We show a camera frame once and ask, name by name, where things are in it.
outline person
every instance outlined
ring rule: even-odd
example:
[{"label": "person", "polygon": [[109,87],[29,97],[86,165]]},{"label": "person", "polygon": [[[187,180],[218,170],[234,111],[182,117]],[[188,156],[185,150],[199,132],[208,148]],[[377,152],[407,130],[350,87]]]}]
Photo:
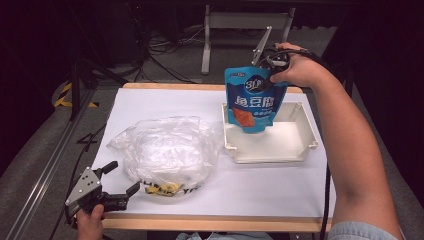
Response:
[{"label": "person", "polygon": [[[279,49],[301,47],[281,43]],[[402,239],[376,138],[340,81],[315,61],[290,54],[286,71],[271,82],[288,81],[314,92],[328,164],[336,189],[329,239]],[[78,238],[101,239],[102,207],[79,212]]]}]

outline clear plastic bag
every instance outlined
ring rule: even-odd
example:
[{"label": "clear plastic bag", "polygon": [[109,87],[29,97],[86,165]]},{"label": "clear plastic bag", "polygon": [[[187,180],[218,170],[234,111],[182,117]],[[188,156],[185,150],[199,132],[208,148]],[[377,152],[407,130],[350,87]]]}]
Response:
[{"label": "clear plastic bag", "polygon": [[146,193],[178,196],[199,189],[214,172],[221,139],[221,131],[200,117],[171,117],[139,121],[107,147]]}]

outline fingers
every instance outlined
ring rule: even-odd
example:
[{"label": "fingers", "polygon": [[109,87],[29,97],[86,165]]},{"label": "fingers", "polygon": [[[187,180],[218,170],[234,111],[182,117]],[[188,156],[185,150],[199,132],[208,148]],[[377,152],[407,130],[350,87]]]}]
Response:
[{"label": "fingers", "polygon": [[104,212],[104,206],[102,204],[97,204],[93,211],[91,212],[91,218],[94,220],[102,220]]}]

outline white tray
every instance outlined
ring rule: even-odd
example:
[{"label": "white tray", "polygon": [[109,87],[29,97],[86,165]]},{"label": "white tray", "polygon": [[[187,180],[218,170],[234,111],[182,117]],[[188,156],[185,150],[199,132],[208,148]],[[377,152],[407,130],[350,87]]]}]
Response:
[{"label": "white tray", "polygon": [[318,147],[301,102],[283,102],[274,125],[260,133],[244,133],[228,123],[227,104],[222,104],[225,148],[237,163],[303,161]]}]

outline metal stand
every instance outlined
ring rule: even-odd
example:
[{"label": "metal stand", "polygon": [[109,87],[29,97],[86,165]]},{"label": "metal stand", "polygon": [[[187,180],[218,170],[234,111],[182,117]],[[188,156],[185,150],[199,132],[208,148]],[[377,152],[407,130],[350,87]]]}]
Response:
[{"label": "metal stand", "polygon": [[237,12],[211,12],[209,5],[205,11],[205,47],[201,73],[209,74],[211,56],[210,29],[211,28],[242,28],[242,29],[273,29],[283,30],[282,41],[287,40],[293,21],[295,8],[290,8],[288,13],[237,13]]}]

